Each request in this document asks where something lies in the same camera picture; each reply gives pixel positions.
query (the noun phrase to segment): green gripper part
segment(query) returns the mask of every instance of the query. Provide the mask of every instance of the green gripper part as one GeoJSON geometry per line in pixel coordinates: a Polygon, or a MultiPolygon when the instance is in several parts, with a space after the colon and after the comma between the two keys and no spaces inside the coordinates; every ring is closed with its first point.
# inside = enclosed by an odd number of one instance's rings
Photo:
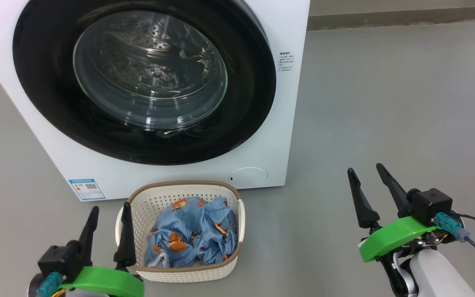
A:
{"type": "Polygon", "coordinates": [[[103,266],[85,266],[73,283],[60,287],[118,297],[144,297],[143,282],[127,272],[103,266]]]}
{"type": "Polygon", "coordinates": [[[439,229],[439,227],[426,227],[412,217],[400,218],[373,232],[360,246],[360,255],[364,262],[373,261],[375,257],[385,255],[424,233],[436,229],[439,229]]]}

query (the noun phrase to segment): energy label sticker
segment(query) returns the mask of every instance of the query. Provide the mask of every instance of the energy label sticker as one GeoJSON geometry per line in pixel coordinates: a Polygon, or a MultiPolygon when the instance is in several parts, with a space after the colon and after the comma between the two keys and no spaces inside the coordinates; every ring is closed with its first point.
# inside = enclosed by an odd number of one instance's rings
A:
{"type": "Polygon", "coordinates": [[[88,180],[69,180],[71,186],[76,190],[82,200],[105,199],[102,190],[96,184],[94,179],[88,180]]]}

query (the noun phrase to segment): blue cloth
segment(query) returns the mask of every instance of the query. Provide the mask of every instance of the blue cloth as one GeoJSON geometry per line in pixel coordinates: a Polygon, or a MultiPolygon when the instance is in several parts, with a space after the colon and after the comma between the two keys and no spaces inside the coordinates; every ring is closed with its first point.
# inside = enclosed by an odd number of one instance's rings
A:
{"type": "Polygon", "coordinates": [[[236,233],[235,215],[225,197],[211,203],[199,197],[182,199],[166,208],[151,228],[144,262],[153,267],[188,267],[197,259],[205,265],[220,263],[235,251],[236,233]],[[160,263],[159,256],[169,262],[160,263]]]}

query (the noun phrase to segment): laundry basket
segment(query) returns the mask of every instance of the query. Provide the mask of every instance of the laundry basket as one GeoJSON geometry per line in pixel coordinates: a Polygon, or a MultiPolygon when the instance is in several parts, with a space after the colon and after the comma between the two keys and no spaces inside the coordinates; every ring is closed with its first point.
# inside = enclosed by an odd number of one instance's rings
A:
{"type": "MultiPolygon", "coordinates": [[[[130,268],[143,278],[155,282],[191,283],[218,280],[224,278],[234,269],[245,236],[245,207],[238,191],[223,182],[216,181],[173,181],[149,184],[139,188],[128,199],[132,205],[133,233],[137,264],[130,268]],[[200,197],[204,201],[213,201],[215,197],[226,197],[228,206],[236,214],[238,243],[235,252],[218,264],[199,265],[180,268],[156,268],[144,266],[144,253],[148,246],[147,237],[160,213],[174,202],[188,198],[200,197]]],[[[120,243],[122,209],[117,216],[115,240],[120,243]]]]}

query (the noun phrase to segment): washing machine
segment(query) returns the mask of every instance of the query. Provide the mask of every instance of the washing machine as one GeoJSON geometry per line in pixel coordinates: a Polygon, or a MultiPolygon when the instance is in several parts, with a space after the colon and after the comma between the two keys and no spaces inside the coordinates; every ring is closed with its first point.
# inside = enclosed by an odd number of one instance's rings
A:
{"type": "Polygon", "coordinates": [[[81,201],[283,186],[309,0],[0,0],[0,83],[81,201]]]}

